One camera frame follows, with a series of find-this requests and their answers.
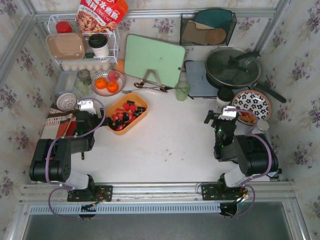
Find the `red capsule pair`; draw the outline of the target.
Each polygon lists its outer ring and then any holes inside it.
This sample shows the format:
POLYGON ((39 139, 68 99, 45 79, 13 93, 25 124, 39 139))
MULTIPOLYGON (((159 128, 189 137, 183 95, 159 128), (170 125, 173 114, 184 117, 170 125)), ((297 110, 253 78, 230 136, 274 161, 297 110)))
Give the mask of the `red capsule pair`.
POLYGON ((122 131, 126 126, 123 124, 123 125, 118 125, 117 128, 116 128, 116 131, 122 131))
POLYGON ((122 109, 122 108, 117 108, 117 109, 116 109, 116 113, 117 113, 117 114, 123 114, 124 112, 125 112, 125 110, 122 109))

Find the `black capsule top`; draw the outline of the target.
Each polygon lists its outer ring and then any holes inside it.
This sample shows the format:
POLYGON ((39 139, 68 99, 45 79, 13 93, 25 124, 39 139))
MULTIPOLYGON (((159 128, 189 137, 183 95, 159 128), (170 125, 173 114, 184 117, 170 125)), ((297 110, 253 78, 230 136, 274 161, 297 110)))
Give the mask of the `black capsule top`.
POLYGON ((122 119, 126 122, 130 119, 129 115, 127 112, 124 112, 123 115, 122 115, 122 119))

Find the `black capsule numbered four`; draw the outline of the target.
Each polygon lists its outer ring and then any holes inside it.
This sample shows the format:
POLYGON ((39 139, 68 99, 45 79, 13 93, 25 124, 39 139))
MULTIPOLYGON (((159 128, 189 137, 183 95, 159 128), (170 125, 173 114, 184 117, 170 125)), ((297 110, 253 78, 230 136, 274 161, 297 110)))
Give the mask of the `black capsule numbered four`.
POLYGON ((143 107, 143 106, 138 106, 137 109, 136 109, 139 113, 143 113, 146 111, 146 108, 143 107))

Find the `orange storage basket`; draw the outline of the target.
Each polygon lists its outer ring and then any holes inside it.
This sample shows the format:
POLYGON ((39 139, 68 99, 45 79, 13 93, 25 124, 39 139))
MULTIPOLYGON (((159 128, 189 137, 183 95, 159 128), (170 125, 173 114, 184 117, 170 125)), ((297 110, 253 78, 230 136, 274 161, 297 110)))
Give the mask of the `orange storage basket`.
POLYGON ((133 115, 133 118, 135 118, 135 120, 132 123, 128 123, 128 121, 125 121, 125 128, 121 131, 116 131, 116 130, 112 130, 109 126, 108 128, 116 135, 124 135, 125 133, 127 133, 130 129, 132 129, 137 123, 139 123, 146 115, 148 112, 148 103, 141 98, 138 94, 136 93, 129 93, 124 95, 122 98, 120 98, 118 101, 116 101, 114 104, 112 104, 107 110, 106 110, 106 117, 110 117, 112 118, 113 114, 117 114, 116 113, 116 109, 120 108, 120 109, 124 109, 123 105, 125 103, 127 103, 127 101, 133 101, 135 102, 136 108, 137 107, 145 107, 146 111, 145 112, 141 112, 141 115, 139 117, 136 117, 133 115))

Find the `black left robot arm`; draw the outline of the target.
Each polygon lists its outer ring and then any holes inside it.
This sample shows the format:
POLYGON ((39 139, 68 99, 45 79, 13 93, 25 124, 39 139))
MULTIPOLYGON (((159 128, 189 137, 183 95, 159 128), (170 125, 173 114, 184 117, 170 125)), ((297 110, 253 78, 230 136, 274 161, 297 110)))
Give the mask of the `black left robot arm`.
POLYGON ((93 149, 95 130, 108 125, 105 111, 101 108, 100 112, 102 117, 87 111, 76 111, 75 130, 71 136, 38 140, 29 167, 30 179, 67 190, 69 202, 103 200, 104 194, 93 177, 73 169, 71 163, 72 154, 80 153, 84 159, 85 152, 93 149))

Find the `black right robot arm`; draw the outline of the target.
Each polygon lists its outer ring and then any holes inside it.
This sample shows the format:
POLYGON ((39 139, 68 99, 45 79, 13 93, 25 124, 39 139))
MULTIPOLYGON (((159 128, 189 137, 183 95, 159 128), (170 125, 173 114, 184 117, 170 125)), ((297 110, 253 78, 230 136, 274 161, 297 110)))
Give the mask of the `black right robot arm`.
POLYGON ((238 113, 230 111, 231 116, 209 110, 204 120, 212 120, 215 143, 213 154, 219 162, 233 162, 236 167, 223 173, 216 183, 204 183, 200 186, 204 201, 230 200, 238 202, 245 197, 245 183, 279 168, 276 154, 263 133, 235 135, 238 113))

